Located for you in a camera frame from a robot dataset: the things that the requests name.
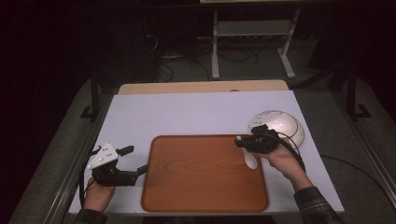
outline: jacket sleeve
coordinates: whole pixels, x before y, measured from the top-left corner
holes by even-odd
[[[105,224],[106,221],[107,216],[103,213],[91,209],[81,209],[74,220],[74,224]]]
[[[321,195],[316,187],[301,189],[294,194],[304,224],[345,223]]]

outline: white object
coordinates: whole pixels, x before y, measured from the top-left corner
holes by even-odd
[[[241,136],[236,136],[237,140],[241,140]],[[257,168],[257,161],[253,155],[251,155],[244,147],[242,147],[242,151],[244,151],[245,156],[245,163],[247,164],[248,168],[254,170]]]
[[[94,169],[111,161],[119,158],[119,154],[111,146],[110,143],[105,143],[102,148],[99,149],[96,156],[91,160],[90,164],[87,166],[88,169]]]
[[[257,115],[253,121],[249,123],[249,128],[254,128],[266,124],[268,129],[274,129],[278,136],[285,138],[288,136],[293,140],[295,145],[299,147],[304,141],[304,128],[292,115],[278,110],[269,110]]]

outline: white tabletop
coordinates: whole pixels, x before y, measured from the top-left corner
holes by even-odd
[[[108,110],[95,148],[110,142],[114,148],[134,146],[134,152],[120,158],[117,167],[135,171],[147,164],[151,141],[158,135],[250,134],[248,124],[267,110],[280,110],[299,120],[305,140],[299,147],[306,172],[336,212],[344,207],[318,154],[304,116],[292,91],[231,91],[199,93],[162,93],[116,95]],[[262,159],[269,206],[263,212],[296,213],[293,188],[280,172]],[[85,173],[85,183],[91,176]],[[146,212],[141,206],[145,176],[139,176],[134,187],[118,187],[106,213],[133,216],[163,216]],[[80,209],[78,194],[70,213]],[[187,214],[166,214],[177,216]]]

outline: white dome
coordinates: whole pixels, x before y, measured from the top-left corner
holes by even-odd
[[[295,119],[292,115],[278,111],[269,110],[260,113],[250,122],[249,128],[254,128],[266,124],[268,129],[274,129],[279,137],[285,138],[287,135],[293,142],[299,147],[304,141],[304,129],[301,123]]]

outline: brown wooden board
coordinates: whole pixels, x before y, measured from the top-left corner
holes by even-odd
[[[261,212],[268,196],[258,161],[245,164],[236,135],[158,136],[151,143],[142,207],[148,212]]]

